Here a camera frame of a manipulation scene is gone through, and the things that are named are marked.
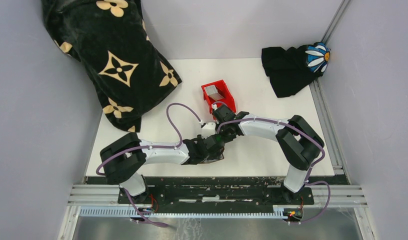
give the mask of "white wall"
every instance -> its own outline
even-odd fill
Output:
[[[41,1],[0,1],[0,240],[53,240],[82,179],[101,108]]]
[[[408,0],[354,0],[320,78],[379,238],[408,240]]]
[[[260,58],[320,41],[341,0],[143,0],[151,42],[168,59]]]

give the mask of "black fabric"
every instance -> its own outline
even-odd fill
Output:
[[[138,132],[141,116],[182,82],[149,41],[140,0],[41,1],[46,30],[83,64],[108,120]]]
[[[323,75],[321,67],[326,65],[325,62],[318,66],[319,69],[316,69],[316,72],[314,72],[315,68],[308,67],[309,55],[306,51],[309,50],[309,46],[313,49],[317,45],[323,44],[317,42],[314,45],[302,45],[299,48],[290,47],[288,50],[282,47],[262,49],[261,62],[278,98],[295,95],[317,77]]]

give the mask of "white table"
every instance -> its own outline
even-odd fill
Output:
[[[295,96],[277,98],[265,75],[260,58],[183,59],[170,60],[183,83],[163,102],[142,117],[139,138],[152,142],[177,142],[176,132],[166,118],[170,103],[183,103],[194,109],[205,121],[213,118],[203,100],[201,85],[223,79],[233,95],[238,112],[246,111],[260,117],[289,119],[301,115],[323,137],[310,88],[307,86]],[[184,139],[201,133],[196,118],[181,106],[170,108],[170,116]],[[101,163],[100,151],[127,132],[116,129],[102,115],[92,149],[86,176],[96,176]],[[313,176],[333,176],[331,160],[326,157],[312,171]],[[175,165],[170,163],[142,166],[138,172],[152,177],[249,177],[285,176],[287,162],[279,145],[271,140],[240,136],[227,143],[224,159],[210,164]]]

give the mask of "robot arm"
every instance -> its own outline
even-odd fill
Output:
[[[120,185],[129,193],[141,198],[147,196],[145,179],[137,170],[146,164],[172,163],[178,165],[197,165],[223,159],[225,143],[237,136],[257,136],[279,143],[286,159],[290,163],[283,185],[292,193],[297,193],[304,185],[311,163],[320,154],[320,149],[304,137],[285,125],[293,126],[304,132],[322,147],[324,142],[298,115],[291,119],[270,119],[257,117],[248,112],[235,114],[227,106],[213,111],[218,124],[206,123],[203,129],[207,134],[194,139],[185,139],[179,147],[178,142],[149,142],[138,138],[136,133],[128,133],[100,152],[104,162],[111,156],[135,148],[122,154],[103,166],[107,183]]]

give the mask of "blue and white daisy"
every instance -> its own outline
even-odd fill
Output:
[[[310,71],[315,73],[320,70],[324,73],[328,66],[331,50],[319,42],[316,46],[308,46],[305,53],[307,54],[307,67]]]

